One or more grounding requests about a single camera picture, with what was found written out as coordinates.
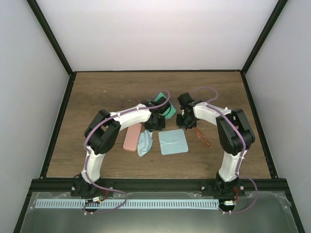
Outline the grey glasses case green lining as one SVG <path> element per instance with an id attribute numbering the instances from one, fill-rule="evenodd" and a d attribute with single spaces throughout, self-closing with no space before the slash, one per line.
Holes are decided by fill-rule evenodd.
<path id="1" fill-rule="evenodd" d="M 153 100 L 154 105 L 161 105 L 167 100 L 167 97 L 159 92 L 158 95 Z M 176 108 L 171 104 L 170 101 L 166 102 L 160 107 L 160 114 L 165 117 L 166 120 L 172 118 L 176 113 Z"/>

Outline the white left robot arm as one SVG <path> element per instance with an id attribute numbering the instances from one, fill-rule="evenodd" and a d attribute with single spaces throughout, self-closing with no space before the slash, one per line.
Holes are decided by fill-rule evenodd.
<path id="1" fill-rule="evenodd" d="M 146 100 L 123 111 L 109 113 L 103 109 L 98 112 L 84 133 L 86 161 L 81 175 L 84 180 L 82 190 L 88 196 L 99 192 L 97 180 L 100 178 L 103 159 L 115 145 L 119 132 L 138 123 L 144 124 L 145 130 L 149 132 L 164 129 L 163 114 L 170 108 L 169 105 L 168 100 Z"/>

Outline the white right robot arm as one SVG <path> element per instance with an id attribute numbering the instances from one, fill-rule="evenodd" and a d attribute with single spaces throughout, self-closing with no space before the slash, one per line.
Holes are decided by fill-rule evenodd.
<path id="1" fill-rule="evenodd" d="M 237 186 L 241 163 L 255 142 L 255 134 L 242 109 L 222 109 L 210 101 L 195 101 L 188 92 L 177 98 L 182 113 L 176 117 L 179 128 L 192 129 L 197 121 L 205 120 L 217 127 L 224 157 L 216 174 L 216 191 L 228 195 Z"/>

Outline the light blue cleaning cloth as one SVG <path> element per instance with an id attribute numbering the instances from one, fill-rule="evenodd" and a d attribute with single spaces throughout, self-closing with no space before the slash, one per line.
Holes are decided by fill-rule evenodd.
<path id="1" fill-rule="evenodd" d="M 182 129 L 158 133 L 162 155 L 186 153 L 189 151 L 185 133 Z"/>

